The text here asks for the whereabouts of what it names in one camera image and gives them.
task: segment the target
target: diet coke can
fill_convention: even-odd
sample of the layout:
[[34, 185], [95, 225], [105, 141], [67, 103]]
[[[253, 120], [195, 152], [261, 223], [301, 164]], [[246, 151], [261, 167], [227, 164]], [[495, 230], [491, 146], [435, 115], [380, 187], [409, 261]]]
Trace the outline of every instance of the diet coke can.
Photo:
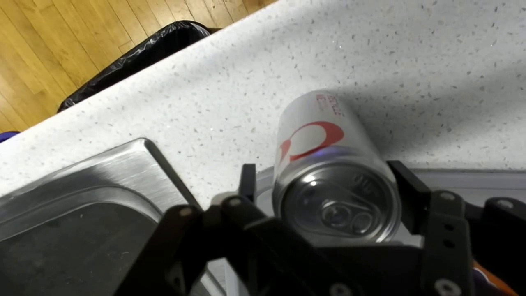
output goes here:
[[384, 241], [398, 228], [396, 180], [352, 108], [317, 90], [286, 106], [274, 213], [319, 246]]

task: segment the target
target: metal sink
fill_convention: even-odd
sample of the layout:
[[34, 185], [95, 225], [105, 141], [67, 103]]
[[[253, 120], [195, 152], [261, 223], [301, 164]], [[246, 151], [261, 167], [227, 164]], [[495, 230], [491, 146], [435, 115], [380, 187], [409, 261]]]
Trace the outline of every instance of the metal sink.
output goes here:
[[[148, 139], [0, 197], [0, 294], [112, 294], [163, 212], [194, 203]], [[210, 273], [199, 294], [223, 294]]]

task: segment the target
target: black trash bin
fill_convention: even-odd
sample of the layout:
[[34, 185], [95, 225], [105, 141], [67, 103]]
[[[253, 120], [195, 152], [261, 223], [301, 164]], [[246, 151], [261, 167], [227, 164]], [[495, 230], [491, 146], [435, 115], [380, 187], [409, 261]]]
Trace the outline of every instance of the black trash bin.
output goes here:
[[197, 42], [209, 36], [215, 29], [209, 29], [195, 21], [174, 21], [148, 39], [125, 52], [75, 92], [72, 92], [61, 105], [57, 111], [62, 111], [87, 97], [120, 82], [125, 77], [181, 51], [182, 47]]

